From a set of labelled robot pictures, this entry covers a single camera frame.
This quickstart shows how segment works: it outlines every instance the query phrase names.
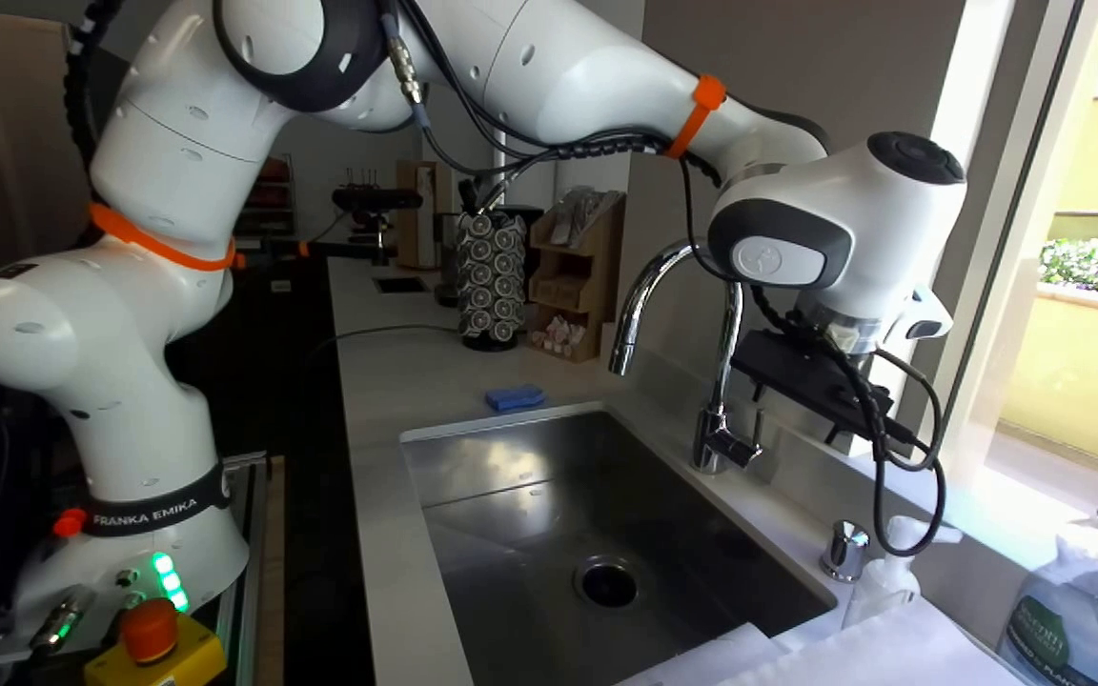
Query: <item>faucet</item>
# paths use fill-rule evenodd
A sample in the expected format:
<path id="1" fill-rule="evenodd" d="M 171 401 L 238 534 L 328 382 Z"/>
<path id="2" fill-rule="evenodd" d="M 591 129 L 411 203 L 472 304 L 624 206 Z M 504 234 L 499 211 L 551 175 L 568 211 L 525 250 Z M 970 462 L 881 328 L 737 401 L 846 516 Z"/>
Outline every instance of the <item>faucet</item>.
<path id="1" fill-rule="evenodd" d="M 622 374 L 622 378 L 631 374 L 645 304 L 684 260 L 706 260 L 706 257 L 698 257 L 698 250 L 690 241 L 679 241 L 679 244 L 669 244 L 661 257 L 652 257 L 640 269 L 640 276 L 633 278 L 631 298 L 617 314 L 617 336 L 610 346 L 610 374 Z M 760 412 L 754 412 L 754 438 L 750 444 L 737 438 L 727 429 L 727 382 L 734 382 L 734 354 L 737 354 L 739 331 L 744 331 L 744 308 L 749 308 L 749 288 L 727 284 L 722 364 L 718 364 L 711 405 L 698 412 L 698 431 L 696 431 L 696 466 L 711 469 L 711 473 L 722 473 L 724 462 L 749 466 L 763 453 L 754 448 L 760 424 L 763 424 Z"/>

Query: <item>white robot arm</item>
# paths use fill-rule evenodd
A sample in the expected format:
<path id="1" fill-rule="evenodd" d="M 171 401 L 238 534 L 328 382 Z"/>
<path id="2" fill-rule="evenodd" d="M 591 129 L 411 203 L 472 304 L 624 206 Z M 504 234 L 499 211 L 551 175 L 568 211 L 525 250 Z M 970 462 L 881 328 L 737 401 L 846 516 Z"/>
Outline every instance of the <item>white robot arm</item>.
<path id="1" fill-rule="evenodd" d="M 188 609 L 239 576 L 209 412 L 166 346 L 230 303 L 234 224 L 289 119 L 429 128 L 429 88 L 460 88 L 551 153 L 652 143 L 711 163 L 715 264 L 804 290 L 826 321 L 890 323 L 960 206 L 934 144 L 890 134 L 826 158 L 572 0 L 171 0 L 92 162 L 107 238 L 0 272 L 0 382 L 70 421 L 92 493 L 89 528 L 23 573 L 0 660 L 46 647 L 54 608 L 148 596 L 121 581 L 152 554 L 185 573 Z"/>

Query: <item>sink basin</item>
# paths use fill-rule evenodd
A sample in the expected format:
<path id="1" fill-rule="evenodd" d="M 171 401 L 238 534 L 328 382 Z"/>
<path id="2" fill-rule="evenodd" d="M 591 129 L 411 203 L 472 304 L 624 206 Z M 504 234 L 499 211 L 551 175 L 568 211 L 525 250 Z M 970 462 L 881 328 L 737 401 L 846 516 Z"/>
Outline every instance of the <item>sink basin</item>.
<path id="1" fill-rule="evenodd" d="M 617 683 L 833 600 L 795 581 L 610 412 L 403 444 L 472 679 Z"/>

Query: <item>sink drain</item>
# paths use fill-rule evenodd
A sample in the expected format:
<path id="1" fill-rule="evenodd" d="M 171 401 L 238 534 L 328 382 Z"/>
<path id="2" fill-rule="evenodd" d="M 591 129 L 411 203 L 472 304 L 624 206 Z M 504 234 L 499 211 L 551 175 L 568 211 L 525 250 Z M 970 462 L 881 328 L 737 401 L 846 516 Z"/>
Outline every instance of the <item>sink drain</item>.
<path id="1" fill-rule="evenodd" d="M 637 600 L 637 581 L 622 557 L 588 557 L 577 582 L 595 608 L 631 608 Z"/>

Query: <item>faucet handle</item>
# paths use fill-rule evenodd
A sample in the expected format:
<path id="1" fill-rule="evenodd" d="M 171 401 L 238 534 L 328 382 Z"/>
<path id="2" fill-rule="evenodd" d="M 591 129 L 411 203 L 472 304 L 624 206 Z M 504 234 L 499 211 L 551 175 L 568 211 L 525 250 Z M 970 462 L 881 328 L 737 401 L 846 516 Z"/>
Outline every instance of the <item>faucet handle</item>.
<path id="1" fill-rule="evenodd" d="M 857 581 L 863 565 L 867 565 L 867 544 L 870 534 L 857 523 L 837 523 L 826 554 L 823 554 L 823 573 L 838 582 Z"/>

